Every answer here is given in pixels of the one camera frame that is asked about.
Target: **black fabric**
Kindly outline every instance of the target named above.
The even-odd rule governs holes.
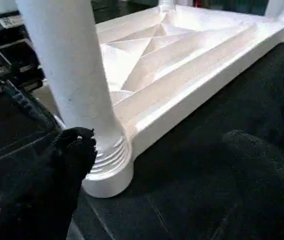
[[[65,239],[81,182],[97,152],[93,131],[65,130],[0,202],[0,240]]]
[[[226,134],[223,143],[241,195],[232,239],[284,240],[284,152],[242,131]]]

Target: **white label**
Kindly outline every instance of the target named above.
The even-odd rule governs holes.
[[[6,29],[10,29],[10,28],[21,26],[24,24],[24,22],[21,16],[16,15],[16,16],[0,18],[0,24],[2,25],[2,27]]]

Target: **label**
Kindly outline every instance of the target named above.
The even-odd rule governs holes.
[[[24,22],[20,15],[16,15],[0,18],[0,24],[2,25],[2,27],[10,29],[21,26],[24,24]]]

